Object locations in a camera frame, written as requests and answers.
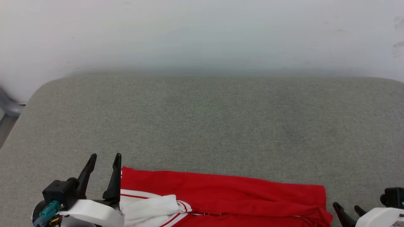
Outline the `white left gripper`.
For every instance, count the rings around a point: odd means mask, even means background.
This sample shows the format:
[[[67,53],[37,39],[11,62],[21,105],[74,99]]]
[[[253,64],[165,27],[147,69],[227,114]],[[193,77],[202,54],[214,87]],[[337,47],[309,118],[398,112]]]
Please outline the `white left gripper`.
[[[117,153],[112,164],[113,172],[107,189],[103,193],[104,204],[87,200],[86,190],[91,173],[94,171],[97,154],[92,154],[81,171],[76,190],[78,201],[69,210],[60,210],[61,216],[69,215],[71,218],[81,220],[102,227],[124,227],[124,217],[118,211],[120,203],[120,185],[122,156]]]

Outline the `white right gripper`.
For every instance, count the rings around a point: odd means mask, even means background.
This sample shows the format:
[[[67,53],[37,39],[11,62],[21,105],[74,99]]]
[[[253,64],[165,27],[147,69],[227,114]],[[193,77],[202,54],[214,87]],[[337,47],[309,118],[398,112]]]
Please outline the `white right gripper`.
[[[352,219],[338,203],[332,204],[342,227],[404,227],[404,209],[374,208],[369,212],[354,206],[358,221]]]

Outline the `red and white basketball jersey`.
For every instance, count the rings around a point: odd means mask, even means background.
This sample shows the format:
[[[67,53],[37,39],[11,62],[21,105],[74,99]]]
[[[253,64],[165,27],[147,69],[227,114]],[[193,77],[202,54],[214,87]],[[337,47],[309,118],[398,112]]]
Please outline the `red and white basketball jersey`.
[[[121,202],[174,195],[156,227],[331,227],[324,186],[172,171],[121,169]]]

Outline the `grey fabric sofa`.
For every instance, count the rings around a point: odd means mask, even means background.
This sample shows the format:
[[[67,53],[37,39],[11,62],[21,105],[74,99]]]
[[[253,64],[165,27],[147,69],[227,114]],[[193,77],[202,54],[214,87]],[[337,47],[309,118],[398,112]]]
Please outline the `grey fabric sofa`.
[[[338,202],[380,205],[404,187],[404,83],[375,78],[85,76],[41,86],[0,149],[0,227],[32,227],[53,180],[97,163],[100,199],[122,165],[325,186]]]

